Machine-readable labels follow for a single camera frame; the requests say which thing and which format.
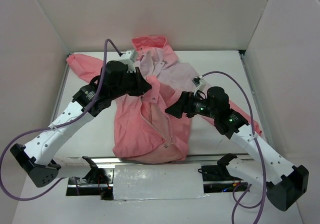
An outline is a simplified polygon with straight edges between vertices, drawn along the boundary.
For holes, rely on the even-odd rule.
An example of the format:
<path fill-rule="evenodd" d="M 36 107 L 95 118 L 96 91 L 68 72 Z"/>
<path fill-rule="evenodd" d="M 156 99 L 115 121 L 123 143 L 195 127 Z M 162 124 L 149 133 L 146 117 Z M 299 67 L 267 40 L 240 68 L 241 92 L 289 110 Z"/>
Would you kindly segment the pink hooded zip jacket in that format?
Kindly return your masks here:
<path fill-rule="evenodd" d="M 115 100 L 113 153 L 143 163 L 184 160 L 188 154 L 191 119 L 166 114 L 165 109 L 183 91 L 193 91 L 197 76 L 188 63 L 179 61 L 166 37 L 132 39 L 138 52 L 135 65 L 152 88 L 145 95 L 124 95 Z"/>

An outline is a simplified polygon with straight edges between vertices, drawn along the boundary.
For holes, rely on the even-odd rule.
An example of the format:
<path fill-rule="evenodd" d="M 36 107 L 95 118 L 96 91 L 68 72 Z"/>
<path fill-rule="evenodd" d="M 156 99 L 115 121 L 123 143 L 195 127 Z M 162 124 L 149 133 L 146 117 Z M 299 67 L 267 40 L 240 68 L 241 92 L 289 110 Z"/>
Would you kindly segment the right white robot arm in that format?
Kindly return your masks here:
<path fill-rule="evenodd" d="M 166 113 L 176 117 L 192 118 L 195 115 L 214 120 L 217 131 L 243 148 L 256 162 L 265 167 L 247 164 L 235 154 L 227 154 L 218 161 L 218 175 L 222 179 L 238 177 L 266 188 L 266 196 L 274 207 L 288 210 L 307 190 L 309 171 L 295 166 L 277 153 L 249 122 L 229 104 L 229 97 L 221 87 L 210 87 L 203 99 L 198 93 L 181 93 L 178 100 L 166 108 Z"/>

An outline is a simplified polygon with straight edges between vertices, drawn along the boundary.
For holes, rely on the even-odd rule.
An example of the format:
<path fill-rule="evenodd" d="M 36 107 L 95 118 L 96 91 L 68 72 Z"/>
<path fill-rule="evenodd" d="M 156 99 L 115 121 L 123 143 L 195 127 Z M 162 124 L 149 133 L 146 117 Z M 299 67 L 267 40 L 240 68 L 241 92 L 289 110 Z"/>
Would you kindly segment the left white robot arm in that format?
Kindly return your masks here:
<path fill-rule="evenodd" d="M 55 159 L 58 150 L 113 100 L 123 95 L 142 96 L 152 88 L 139 68 L 130 72 L 127 64 L 109 61 L 89 84 L 82 86 L 55 121 L 28 143 L 14 144 L 10 152 L 36 187 L 56 178 L 78 177 L 86 183 L 97 180 L 102 170 L 86 156 Z"/>

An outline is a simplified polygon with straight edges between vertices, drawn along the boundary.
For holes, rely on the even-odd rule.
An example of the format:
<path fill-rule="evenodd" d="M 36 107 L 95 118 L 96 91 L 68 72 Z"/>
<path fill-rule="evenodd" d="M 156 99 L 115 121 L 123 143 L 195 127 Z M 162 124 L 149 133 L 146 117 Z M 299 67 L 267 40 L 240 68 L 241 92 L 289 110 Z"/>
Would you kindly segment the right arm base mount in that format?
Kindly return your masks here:
<path fill-rule="evenodd" d="M 202 175 L 204 193 L 232 192 L 236 186 L 247 183 L 238 177 L 231 176 L 227 171 L 227 165 L 236 159 L 235 154 L 227 154 L 217 161 L 215 165 L 202 165 L 198 173 Z"/>

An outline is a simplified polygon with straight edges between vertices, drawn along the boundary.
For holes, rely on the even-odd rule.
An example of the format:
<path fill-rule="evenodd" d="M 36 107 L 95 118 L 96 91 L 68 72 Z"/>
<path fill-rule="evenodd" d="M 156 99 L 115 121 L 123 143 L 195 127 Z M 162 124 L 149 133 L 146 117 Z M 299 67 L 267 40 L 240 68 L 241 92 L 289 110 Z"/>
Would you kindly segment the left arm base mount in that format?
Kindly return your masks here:
<path fill-rule="evenodd" d="M 114 168 L 100 168 L 89 157 L 83 159 L 90 171 L 83 177 L 68 179 L 66 196 L 98 196 L 101 200 L 113 200 Z"/>

